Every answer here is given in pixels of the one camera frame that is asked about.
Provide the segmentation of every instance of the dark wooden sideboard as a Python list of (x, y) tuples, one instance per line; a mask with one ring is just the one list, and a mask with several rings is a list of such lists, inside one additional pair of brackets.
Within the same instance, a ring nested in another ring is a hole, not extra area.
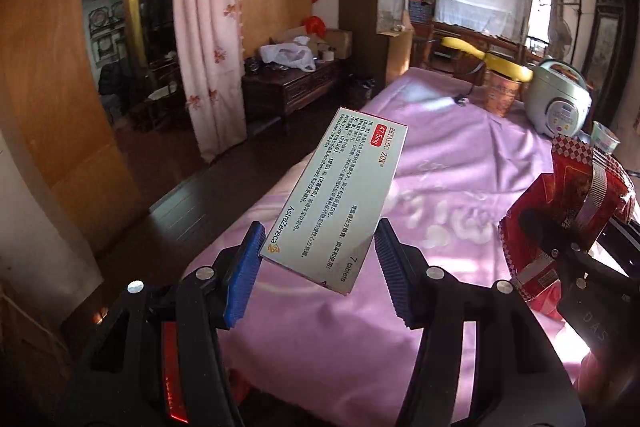
[(242, 95), (247, 121), (279, 116), (288, 132), (287, 117), (343, 81), (348, 74), (348, 62), (334, 60), (318, 64), (311, 73), (297, 68), (287, 71), (262, 68), (258, 74), (246, 74), (242, 77)]

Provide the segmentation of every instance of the rice cooker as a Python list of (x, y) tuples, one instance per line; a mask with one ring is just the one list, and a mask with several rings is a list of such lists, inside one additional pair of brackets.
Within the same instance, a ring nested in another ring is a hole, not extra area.
[(580, 131), (590, 108), (587, 84), (569, 64), (550, 58), (533, 70), (524, 109), (538, 133), (551, 138), (558, 134), (573, 136)]

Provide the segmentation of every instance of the rice cooker display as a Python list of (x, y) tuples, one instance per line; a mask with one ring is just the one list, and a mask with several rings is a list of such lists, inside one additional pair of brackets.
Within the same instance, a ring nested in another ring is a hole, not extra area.
[(546, 126), (554, 134), (573, 136), (579, 118), (577, 108), (567, 100), (554, 100), (546, 110)]

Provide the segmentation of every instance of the purple tablecloth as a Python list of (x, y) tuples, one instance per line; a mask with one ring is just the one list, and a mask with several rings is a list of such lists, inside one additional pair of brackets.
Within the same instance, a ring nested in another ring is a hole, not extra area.
[[(466, 107), (445, 96), (466, 82), (410, 69), (365, 112), (409, 126), (383, 216), (401, 242), (459, 280), (491, 286), (509, 271), (497, 223), (540, 172), (551, 172), (549, 141), (520, 102), (507, 118), (482, 108), (482, 89)], [(308, 158), (188, 267), (213, 263), (238, 245), (252, 220), (269, 230)], [(563, 324), (538, 315), (553, 338)], [(474, 327), (465, 327), (455, 419), (468, 414)], [(262, 263), (244, 319), (220, 334), (225, 362), (256, 387), (346, 427), (391, 426), (411, 377), (420, 331), (396, 317), (373, 247), (353, 292), (342, 296)], [(579, 358), (566, 363), (570, 373)]]

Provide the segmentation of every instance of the metal screw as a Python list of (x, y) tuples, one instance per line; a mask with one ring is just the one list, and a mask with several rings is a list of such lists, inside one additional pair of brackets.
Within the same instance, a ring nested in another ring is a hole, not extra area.
[(196, 270), (196, 278), (201, 281), (206, 281), (213, 277), (215, 271), (210, 266), (202, 266)]
[(127, 291), (129, 293), (140, 293), (142, 292), (142, 288), (144, 287), (145, 287), (145, 283), (143, 283), (142, 281), (131, 281), (127, 285)]
[(495, 287), (500, 293), (511, 293), (513, 291), (513, 285), (509, 281), (498, 281), (495, 283)]
[(429, 279), (442, 279), (444, 277), (444, 270), (438, 266), (430, 266), (427, 268), (427, 277)]

